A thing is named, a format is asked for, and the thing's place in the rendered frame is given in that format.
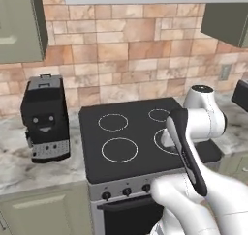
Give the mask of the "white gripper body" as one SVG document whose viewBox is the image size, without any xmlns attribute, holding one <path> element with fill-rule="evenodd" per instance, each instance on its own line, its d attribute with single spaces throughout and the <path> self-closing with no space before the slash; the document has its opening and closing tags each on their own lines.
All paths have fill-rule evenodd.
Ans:
<svg viewBox="0 0 248 235">
<path fill-rule="evenodd" d="M 163 144 L 164 147 L 174 147 L 175 144 L 171 139 L 171 136 L 168 132 L 167 129 L 163 129 L 163 133 L 161 136 L 161 143 Z"/>
</svg>

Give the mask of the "black glass hob stove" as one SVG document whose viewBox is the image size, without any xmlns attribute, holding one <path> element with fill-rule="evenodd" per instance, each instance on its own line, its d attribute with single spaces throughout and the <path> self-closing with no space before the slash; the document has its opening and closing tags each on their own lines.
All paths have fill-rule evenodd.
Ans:
<svg viewBox="0 0 248 235">
<path fill-rule="evenodd" d="M 160 176 L 184 172 L 175 150 L 161 143 L 169 112 L 179 107 L 175 99 L 162 98 L 80 110 L 94 235 L 105 235 L 104 212 L 98 205 L 150 195 L 142 190 L 143 185 Z M 129 196 L 122 193 L 125 188 L 132 189 Z M 102 198 L 105 191 L 111 193 L 108 201 Z"/>
</svg>

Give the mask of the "green base cupboard door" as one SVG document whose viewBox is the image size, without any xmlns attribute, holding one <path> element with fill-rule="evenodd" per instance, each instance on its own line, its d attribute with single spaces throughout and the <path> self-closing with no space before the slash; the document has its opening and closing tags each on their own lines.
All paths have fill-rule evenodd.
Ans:
<svg viewBox="0 0 248 235">
<path fill-rule="evenodd" d="M 221 160 L 219 172 L 248 185 L 248 152 L 225 155 Z"/>
<path fill-rule="evenodd" d="M 0 195 L 0 235 L 93 235 L 86 182 Z"/>
</svg>

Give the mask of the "black countertop appliance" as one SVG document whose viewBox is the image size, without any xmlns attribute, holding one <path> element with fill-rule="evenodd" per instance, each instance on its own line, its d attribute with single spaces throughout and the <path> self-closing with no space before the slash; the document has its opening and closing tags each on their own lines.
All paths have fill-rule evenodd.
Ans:
<svg viewBox="0 0 248 235">
<path fill-rule="evenodd" d="M 248 112 L 248 82 L 240 79 L 234 89 L 232 102 Z"/>
</svg>

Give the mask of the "black oven door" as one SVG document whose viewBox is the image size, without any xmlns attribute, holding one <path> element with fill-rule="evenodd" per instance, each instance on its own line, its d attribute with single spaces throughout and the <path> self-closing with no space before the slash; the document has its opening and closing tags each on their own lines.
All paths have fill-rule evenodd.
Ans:
<svg viewBox="0 0 248 235">
<path fill-rule="evenodd" d="M 144 205 L 123 211 L 103 211 L 105 235 L 147 235 L 163 215 L 164 207 Z"/>
</svg>

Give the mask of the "black coffee machine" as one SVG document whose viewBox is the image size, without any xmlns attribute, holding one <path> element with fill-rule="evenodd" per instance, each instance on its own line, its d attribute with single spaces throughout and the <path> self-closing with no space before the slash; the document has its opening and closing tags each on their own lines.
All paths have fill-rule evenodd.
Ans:
<svg viewBox="0 0 248 235">
<path fill-rule="evenodd" d="M 71 156 L 69 116 L 63 77 L 30 77 L 20 106 L 32 163 L 63 161 Z"/>
</svg>

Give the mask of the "grey wall socket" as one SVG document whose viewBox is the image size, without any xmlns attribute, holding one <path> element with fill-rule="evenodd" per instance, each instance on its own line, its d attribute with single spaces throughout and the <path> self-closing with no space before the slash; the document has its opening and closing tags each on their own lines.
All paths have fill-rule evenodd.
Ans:
<svg viewBox="0 0 248 235">
<path fill-rule="evenodd" d="M 232 66 L 231 65 L 223 65 L 221 67 L 220 75 L 219 75 L 219 80 L 220 81 L 225 81 L 229 78 L 230 72 L 231 72 Z"/>
</svg>

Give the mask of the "green wall cupboard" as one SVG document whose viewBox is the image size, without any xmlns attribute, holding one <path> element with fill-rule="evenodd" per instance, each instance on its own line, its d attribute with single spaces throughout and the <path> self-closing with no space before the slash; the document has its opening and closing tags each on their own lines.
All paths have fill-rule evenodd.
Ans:
<svg viewBox="0 0 248 235">
<path fill-rule="evenodd" d="M 47 46 L 43 0 L 0 0 L 0 64 L 43 61 Z"/>
<path fill-rule="evenodd" d="M 209 3 L 201 32 L 226 44 L 248 48 L 248 3 Z"/>
</svg>

